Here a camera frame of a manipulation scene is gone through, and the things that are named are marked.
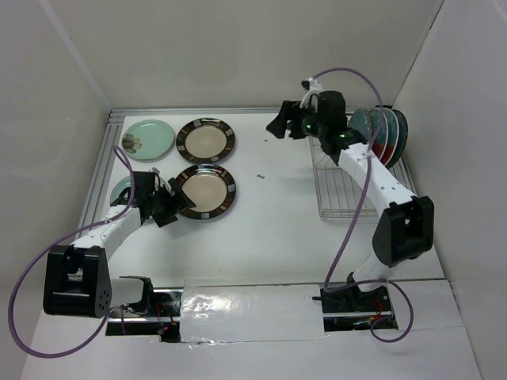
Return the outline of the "red teal plate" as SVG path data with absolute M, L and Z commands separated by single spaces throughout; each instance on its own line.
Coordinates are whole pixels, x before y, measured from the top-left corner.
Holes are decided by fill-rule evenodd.
M 388 136 L 386 149 L 382 156 L 382 162 L 386 167 L 389 167 L 395 155 L 395 149 L 398 145 L 400 128 L 398 118 L 392 109 L 385 108 L 384 114 L 387 118 Z
M 370 108 L 368 114 L 372 121 L 372 136 L 375 138 L 373 143 L 373 152 L 382 160 L 387 150 L 389 137 L 389 127 L 387 115 L 380 108 Z

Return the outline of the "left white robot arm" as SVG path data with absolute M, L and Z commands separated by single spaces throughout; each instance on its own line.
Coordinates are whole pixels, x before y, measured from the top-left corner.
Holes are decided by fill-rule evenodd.
M 104 317 L 112 308 L 108 262 L 146 221 L 163 227 L 195 206 L 181 181 L 152 171 L 135 171 L 110 203 L 105 219 L 69 245 L 48 252 L 43 309 L 46 314 Z

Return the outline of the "black rim beige plate front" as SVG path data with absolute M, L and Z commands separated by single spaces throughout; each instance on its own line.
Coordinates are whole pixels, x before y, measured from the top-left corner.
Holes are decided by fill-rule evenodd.
M 189 219 L 209 221 L 218 218 L 232 206 L 236 196 L 234 178 L 220 165 L 189 166 L 176 180 L 194 203 L 193 207 L 181 211 L 181 215 Z

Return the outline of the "red teal plate front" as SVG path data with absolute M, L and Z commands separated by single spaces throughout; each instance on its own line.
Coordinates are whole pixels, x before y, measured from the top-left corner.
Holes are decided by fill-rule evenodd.
M 386 167 L 389 167 L 395 155 L 395 149 L 398 145 L 400 128 L 398 118 L 392 109 L 385 108 L 384 114 L 387 118 L 388 136 L 386 149 L 382 156 L 382 162 Z

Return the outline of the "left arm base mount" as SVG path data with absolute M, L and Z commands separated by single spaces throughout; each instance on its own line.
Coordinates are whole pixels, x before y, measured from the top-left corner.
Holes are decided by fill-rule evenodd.
M 161 342 L 181 341 L 181 298 L 183 288 L 155 288 L 153 302 L 144 311 L 126 306 L 124 319 L 115 311 L 108 319 L 106 336 L 148 336 Z

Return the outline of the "dark teal plate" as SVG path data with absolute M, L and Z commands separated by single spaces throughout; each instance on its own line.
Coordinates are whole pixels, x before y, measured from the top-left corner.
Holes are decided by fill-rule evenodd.
M 403 152 L 406 148 L 406 143 L 407 143 L 408 137 L 409 137 L 409 125 L 408 125 L 405 115 L 397 109 L 394 109 L 393 112 L 396 115 L 397 120 L 398 120 L 399 131 L 398 131 L 398 143 L 395 147 L 393 157 L 389 162 L 390 167 L 394 166 L 399 161 L 399 159 L 402 157 Z
M 366 108 L 358 108 L 350 117 L 348 127 L 359 131 L 366 140 L 373 135 L 372 118 Z

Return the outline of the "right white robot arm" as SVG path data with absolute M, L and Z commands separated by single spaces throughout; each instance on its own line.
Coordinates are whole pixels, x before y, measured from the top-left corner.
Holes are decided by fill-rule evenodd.
M 303 101 L 284 101 L 266 129 L 278 139 L 316 138 L 377 211 L 372 253 L 342 288 L 349 307 L 364 310 L 372 303 L 373 291 L 389 280 L 399 264 L 416 260 L 433 247 L 432 200 L 399 183 L 376 157 L 367 138 L 347 120 L 345 98 L 337 91 L 311 92 Z

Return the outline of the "dark teal plate front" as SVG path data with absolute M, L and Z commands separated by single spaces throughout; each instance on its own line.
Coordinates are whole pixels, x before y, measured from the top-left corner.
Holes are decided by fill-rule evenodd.
M 397 120 L 398 120 L 399 131 L 398 131 L 398 143 L 395 147 L 393 157 L 389 162 L 390 167 L 394 166 L 399 161 L 399 159 L 402 157 L 403 152 L 406 148 L 406 143 L 407 143 L 408 137 L 409 137 L 409 125 L 408 125 L 405 115 L 397 109 L 394 109 L 393 112 L 396 115 Z

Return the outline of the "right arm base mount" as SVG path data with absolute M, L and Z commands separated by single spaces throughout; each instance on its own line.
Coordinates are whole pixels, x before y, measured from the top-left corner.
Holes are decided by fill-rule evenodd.
M 374 321 L 374 329 L 397 329 L 391 300 L 385 286 L 361 293 L 356 288 L 313 296 L 322 307 L 325 332 L 369 330 Z

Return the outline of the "dark teal plate back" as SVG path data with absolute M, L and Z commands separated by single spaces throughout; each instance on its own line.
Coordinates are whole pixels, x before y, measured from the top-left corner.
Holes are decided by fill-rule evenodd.
M 358 108 L 350 117 L 348 127 L 359 131 L 366 140 L 373 135 L 372 118 L 366 108 Z

